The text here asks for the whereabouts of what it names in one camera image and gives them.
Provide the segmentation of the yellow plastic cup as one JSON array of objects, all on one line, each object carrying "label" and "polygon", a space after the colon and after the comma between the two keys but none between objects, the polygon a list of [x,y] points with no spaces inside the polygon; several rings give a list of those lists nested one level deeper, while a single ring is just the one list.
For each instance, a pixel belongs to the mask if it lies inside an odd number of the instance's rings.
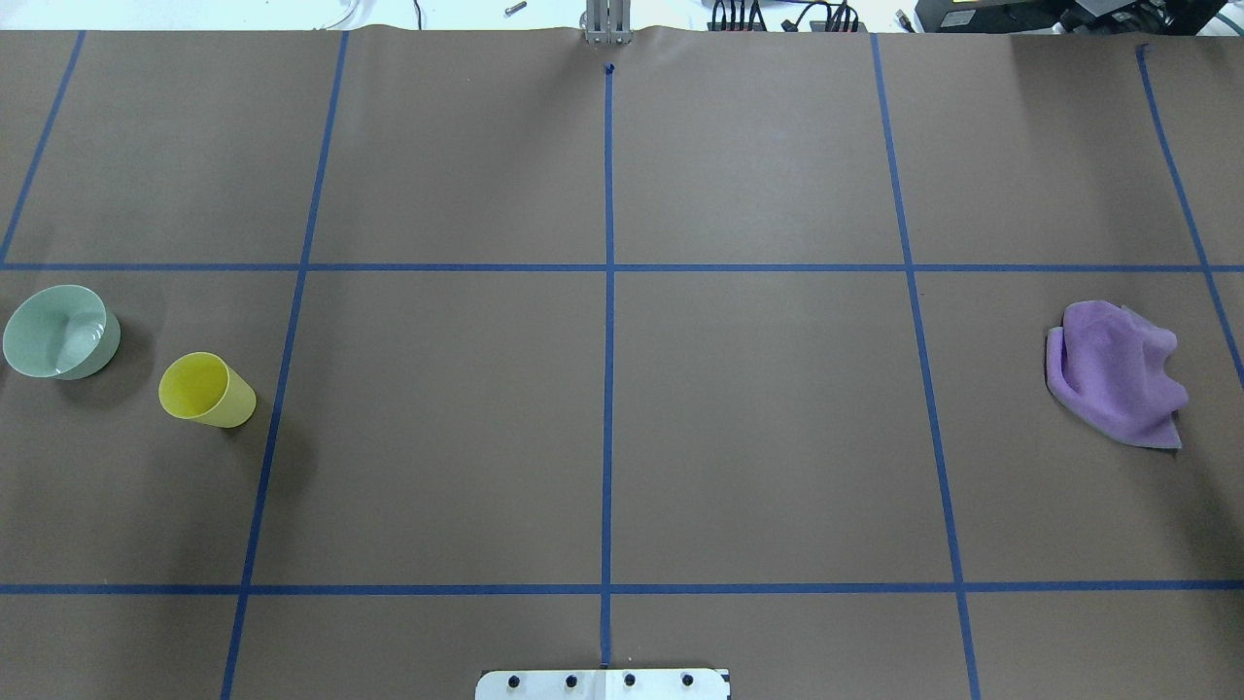
[{"label": "yellow plastic cup", "polygon": [[244,425],[258,407],[253,385],[213,353],[182,356],[165,368],[158,399],[170,417],[219,429]]}]

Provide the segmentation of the purple microfiber cloth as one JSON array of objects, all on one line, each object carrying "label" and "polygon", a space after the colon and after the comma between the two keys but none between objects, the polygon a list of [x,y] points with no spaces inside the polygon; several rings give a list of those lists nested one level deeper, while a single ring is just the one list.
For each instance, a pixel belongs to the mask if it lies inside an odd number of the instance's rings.
[{"label": "purple microfiber cloth", "polygon": [[1103,298],[1072,302],[1045,337],[1045,380],[1057,403],[1112,441],[1183,446],[1176,417],[1191,402],[1167,373],[1174,332]]}]

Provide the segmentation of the light green ceramic bowl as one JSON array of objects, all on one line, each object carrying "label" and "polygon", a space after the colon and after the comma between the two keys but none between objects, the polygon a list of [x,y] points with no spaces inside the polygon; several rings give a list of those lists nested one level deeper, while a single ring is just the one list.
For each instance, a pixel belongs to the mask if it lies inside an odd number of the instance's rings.
[{"label": "light green ceramic bowl", "polygon": [[85,285],[53,285],[26,298],[2,331],[2,356],[19,375],[80,380],[111,363],[119,318]]}]

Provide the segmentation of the black power strip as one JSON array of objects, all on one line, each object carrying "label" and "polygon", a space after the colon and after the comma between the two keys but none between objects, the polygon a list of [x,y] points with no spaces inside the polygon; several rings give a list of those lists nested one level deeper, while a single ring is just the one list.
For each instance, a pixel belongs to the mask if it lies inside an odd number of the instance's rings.
[{"label": "black power strip", "polygon": [[848,1],[702,1],[710,32],[863,34]]}]

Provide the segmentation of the black device on desk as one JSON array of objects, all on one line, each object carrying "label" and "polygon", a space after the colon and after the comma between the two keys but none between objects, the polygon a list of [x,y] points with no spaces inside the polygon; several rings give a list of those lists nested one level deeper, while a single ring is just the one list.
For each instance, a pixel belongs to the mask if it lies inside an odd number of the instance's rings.
[{"label": "black device on desk", "polygon": [[1227,1],[916,1],[926,34],[1194,36]]}]

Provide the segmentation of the aluminium frame post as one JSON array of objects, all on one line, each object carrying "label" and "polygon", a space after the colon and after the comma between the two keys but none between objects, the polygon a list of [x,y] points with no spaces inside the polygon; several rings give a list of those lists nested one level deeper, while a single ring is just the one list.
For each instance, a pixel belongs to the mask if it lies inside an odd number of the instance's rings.
[{"label": "aluminium frame post", "polygon": [[627,45],[634,40],[629,0],[587,0],[581,29],[588,45]]}]

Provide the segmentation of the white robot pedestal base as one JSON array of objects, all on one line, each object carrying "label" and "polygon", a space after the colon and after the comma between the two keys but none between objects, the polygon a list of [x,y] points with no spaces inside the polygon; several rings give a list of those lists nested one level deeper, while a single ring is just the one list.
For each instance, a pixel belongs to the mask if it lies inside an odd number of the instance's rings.
[{"label": "white robot pedestal base", "polygon": [[475,699],[730,699],[729,671],[712,668],[488,671]]}]

